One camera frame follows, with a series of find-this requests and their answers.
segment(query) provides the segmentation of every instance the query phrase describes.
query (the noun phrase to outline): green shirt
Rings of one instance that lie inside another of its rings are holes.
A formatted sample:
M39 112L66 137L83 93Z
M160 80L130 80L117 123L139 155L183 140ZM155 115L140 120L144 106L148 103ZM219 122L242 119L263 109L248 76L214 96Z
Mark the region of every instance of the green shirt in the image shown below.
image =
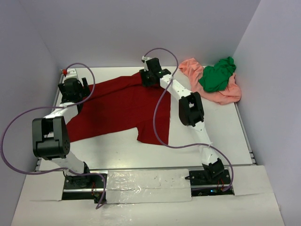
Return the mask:
M205 67L199 83L208 93L225 90L235 69L236 66L232 57L221 59L214 66Z

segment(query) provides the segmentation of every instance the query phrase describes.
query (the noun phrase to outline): gray wall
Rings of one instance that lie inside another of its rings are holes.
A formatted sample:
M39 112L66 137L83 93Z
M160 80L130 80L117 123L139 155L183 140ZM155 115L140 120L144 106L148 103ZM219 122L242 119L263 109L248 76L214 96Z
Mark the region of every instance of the gray wall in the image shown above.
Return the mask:
M18 113L51 105L58 83L58 68L17 0L0 1L0 132ZM22 170L33 170L31 121L45 111L29 113L13 124L4 141L8 160ZM24 182L0 161L0 225L12 220Z
M301 225L300 12L299 0L261 0L234 54L238 107L287 226Z
M151 48L214 64L233 55L260 0L20 0L60 66L139 66ZM164 65L175 65L157 52Z

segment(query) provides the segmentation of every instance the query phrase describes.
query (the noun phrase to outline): red shirt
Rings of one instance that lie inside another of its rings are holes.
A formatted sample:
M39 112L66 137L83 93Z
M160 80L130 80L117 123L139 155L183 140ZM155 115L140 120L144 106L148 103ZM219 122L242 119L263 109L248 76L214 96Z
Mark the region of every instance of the red shirt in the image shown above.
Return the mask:
M137 127L137 140L160 145L152 118L164 89L159 85L143 87L140 73L121 76L98 83L81 112L68 124L71 142ZM156 128L162 141L168 144L170 94L167 92L159 105Z

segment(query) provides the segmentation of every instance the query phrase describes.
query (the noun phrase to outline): white tabletop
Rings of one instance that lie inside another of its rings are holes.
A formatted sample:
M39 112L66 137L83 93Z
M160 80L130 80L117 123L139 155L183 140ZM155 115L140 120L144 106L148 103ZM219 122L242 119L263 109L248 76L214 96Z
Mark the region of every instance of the white tabletop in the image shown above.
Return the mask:
M163 67L171 72L175 67ZM111 80L119 76L130 76L138 72L140 67L92 68L96 83ZM77 68L79 78L86 77L92 84L92 77L85 68ZM189 80L180 71L175 78L187 89ZM202 99L205 111L205 124L213 146L220 149L233 165L252 164L250 153L241 128L234 104L221 106ZM201 166L201 158L196 146L184 149L170 149L161 145L143 144L137 141L138 130L129 130L92 137L71 143L72 152L90 169L125 169L153 167ZM195 143L190 130L183 126L178 117L178 101L172 98L170 112L170 145L186 145ZM223 163L227 161L220 156ZM57 166L42 160L40 170L49 170Z

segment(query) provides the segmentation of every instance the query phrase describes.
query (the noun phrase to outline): red wire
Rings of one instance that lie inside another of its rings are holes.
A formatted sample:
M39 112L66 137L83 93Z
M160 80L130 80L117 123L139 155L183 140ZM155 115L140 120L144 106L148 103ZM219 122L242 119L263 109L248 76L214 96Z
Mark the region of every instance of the red wire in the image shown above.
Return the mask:
M96 187L95 182L92 182L92 193L91 193L92 195L94 195L94 191L93 190L94 190L95 187Z
M222 189L224 188L224 182L223 182L223 180L221 179L221 182L222 182Z

